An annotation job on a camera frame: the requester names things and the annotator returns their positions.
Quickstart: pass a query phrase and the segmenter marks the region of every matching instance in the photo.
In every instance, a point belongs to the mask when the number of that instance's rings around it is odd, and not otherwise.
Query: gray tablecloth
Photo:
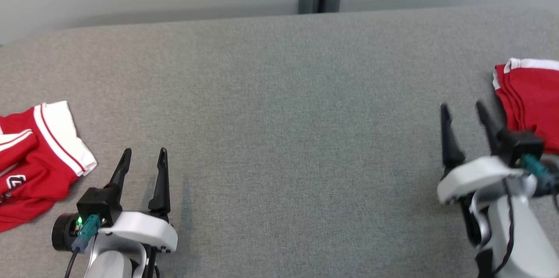
[[[63,276],[56,217],[126,147],[122,206],[144,209],[166,147],[179,244],[158,258],[163,277],[475,277],[459,207],[435,194],[440,104],[469,159],[487,154],[474,103],[499,115],[493,66],[559,59],[558,39],[549,12],[463,7],[106,26],[1,47],[0,114],[68,100],[99,165],[0,234],[0,275]],[[559,246],[551,199],[531,205]]]

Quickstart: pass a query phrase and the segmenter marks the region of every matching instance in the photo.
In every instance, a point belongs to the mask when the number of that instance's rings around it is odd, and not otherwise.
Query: cable
[[[551,194],[551,198],[553,199],[553,206],[555,206],[555,209],[557,210],[557,212],[559,213],[559,202],[557,202],[557,188],[559,186],[555,186],[553,187],[553,193]]]
[[[72,242],[71,250],[75,251],[79,248],[80,251],[85,251],[87,245],[90,243],[92,237],[97,234],[101,227],[101,220],[98,215],[91,215],[83,223],[82,228],[78,232],[78,237]]]
[[[507,202],[509,203],[509,219],[511,224],[509,225],[509,242],[507,242],[507,252],[503,257],[503,262],[493,272],[496,275],[509,261],[511,254],[513,252],[514,246],[514,213],[513,213],[513,199],[511,197],[511,191],[509,190],[509,185],[507,184],[507,179],[503,179],[503,187],[505,188],[505,193],[507,194]]]
[[[79,248],[77,247],[74,252],[72,252],[72,257],[70,258],[70,262],[68,263],[68,268],[66,268],[66,274],[64,278],[70,277],[70,272],[72,271],[72,266],[74,266],[74,261],[76,260],[76,256],[78,256]]]
[[[153,278],[153,271],[155,269],[155,257],[156,257],[156,255],[157,255],[157,248],[152,246],[152,248],[150,250],[150,253],[149,253],[146,278]]]

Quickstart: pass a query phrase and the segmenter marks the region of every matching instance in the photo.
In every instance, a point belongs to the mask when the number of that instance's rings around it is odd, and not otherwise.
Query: printed logo
[[[9,176],[6,178],[6,183],[8,184],[8,188],[10,190],[22,185],[25,181],[26,177],[24,175]]]

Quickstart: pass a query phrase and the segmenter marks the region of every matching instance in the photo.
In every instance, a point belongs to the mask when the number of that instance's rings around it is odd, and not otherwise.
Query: red fabric
[[[546,153],[559,154],[559,71],[520,66],[505,73],[505,65],[495,69],[501,86],[495,93],[507,113],[507,127],[535,131],[545,140]]]
[[[501,88],[496,89],[495,93],[497,94],[497,97],[501,99],[503,108],[505,109],[505,113],[507,114],[507,128],[511,131],[519,131],[520,127],[518,121],[520,117],[517,116],[517,114],[519,113],[519,107],[514,97],[508,91],[507,85],[505,84],[505,73],[503,73],[503,69],[505,69],[505,65],[497,65],[495,67],[495,71],[497,72],[497,77],[501,85]]]
[[[47,212],[55,201],[69,193],[78,175],[49,146],[34,118],[34,108],[0,117],[0,232],[9,230]],[[25,139],[6,148],[16,133]]]

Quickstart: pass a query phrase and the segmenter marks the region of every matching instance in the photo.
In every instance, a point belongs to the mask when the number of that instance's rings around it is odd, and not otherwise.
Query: teal connector
[[[86,252],[87,245],[90,243],[91,238],[97,234],[100,227],[101,220],[99,216],[89,216],[78,232],[78,238],[72,243],[72,252],[74,252],[76,248],[79,248],[80,253]]]
[[[526,154],[521,159],[521,167],[528,174],[533,174],[538,181],[536,194],[551,194],[555,186],[555,179],[551,176],[549,169],[531,154]]]
[[[538,179],[549,175],[547,167],[531,154],[526,154],[521,158],[521,167]]]

